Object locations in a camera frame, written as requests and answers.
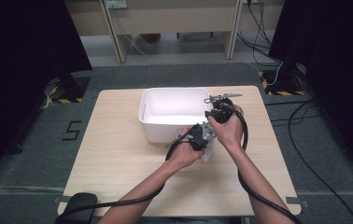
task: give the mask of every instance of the electrical outlet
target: electrical outlet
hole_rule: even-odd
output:
[[[251,0],[251,5],[252,4],[260,4],[260,3],[263,3],[263,0]],[[244,5],[248,5],[248,0],[243,0],[243,4]]]
[[[109,9],[127,8],[126,0],[106,0],[106,6]]]

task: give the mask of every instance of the black backdrop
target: black backdrop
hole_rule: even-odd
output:
[[[64,1],[0,0],[0,157],[22,140],[51,79],[91,69]]]
[[[269,54],[305,65],[320,107],[353,158],[353,3],[286,0]]]

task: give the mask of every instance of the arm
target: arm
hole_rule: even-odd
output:
[[[234,107],[236,110],[243,113],[240,106],[235,105]],[[261,174],[261,171],[242,148],[241,140],[243,137],[243,129],[238,117],[233,114],[230,119],[223,124],[217,123],[212,117],[209,117],[208,120],[214,128],[218,140],[224,145],[229,155],[232,157],[247,185],[265,199],[288,210],[288,207],[281,200],[278,193]],[[260,223],[293,223],[288,217],[285,217],[274,208],[258,201],[254,197],[249,195],[249,199],[255,216]]]
[[[159,189],[171,176],[184,167],[188,167],[200,159],[203,151],[194,151],[189,143],[179,144],[168,161],[165,161],[156,171],[120,198],[121,201],[148,196]],[[125,206],[111,207],[101,218],[100,224],[136,223],[148,208],[151,200]]]

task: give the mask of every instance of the white plastic bin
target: white plastic bin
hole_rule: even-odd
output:
[[[152,88],[145,90],[139,120],[149,142],[170,143],[182,127],[207,121],[205,111],[211,109],[204,99],[209,97],[203,88]]]

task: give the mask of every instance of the left hand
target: left hand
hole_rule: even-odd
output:
[[[180,130],[180,134],[183,134],[188,130],[188,128],[182,128]],[[204,153],[204,150],[193,150],[191,144],[189,143],[189,139],[185,138],[183,139],[183,143],[177,145],[168,161],[175,165],[178,170],[180,170],[192,165],[195,161],[199,160],[200,157],[204,155]]]

